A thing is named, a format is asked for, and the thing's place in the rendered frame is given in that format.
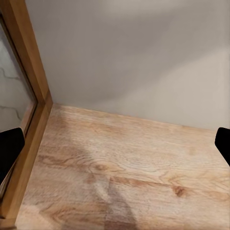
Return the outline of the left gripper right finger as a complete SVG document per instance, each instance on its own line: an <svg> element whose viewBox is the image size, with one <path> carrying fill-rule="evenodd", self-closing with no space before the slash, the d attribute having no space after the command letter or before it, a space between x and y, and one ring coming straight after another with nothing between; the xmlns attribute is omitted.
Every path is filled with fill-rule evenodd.
<svg viewBox="0 0 230 230"><path fill-rule="evenodd" d="M224 127L218 129L215 145L230 166L230 129Z"/></svg>

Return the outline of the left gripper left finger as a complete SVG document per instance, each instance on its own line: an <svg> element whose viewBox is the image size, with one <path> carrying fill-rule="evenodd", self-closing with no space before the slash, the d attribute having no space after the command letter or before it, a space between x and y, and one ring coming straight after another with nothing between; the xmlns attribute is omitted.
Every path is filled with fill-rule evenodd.
<svg viewBox="0 0 230 230"><path fill-rule="evenodd" d="M0 132L0 185L25 146L20 127Z"/></svg>

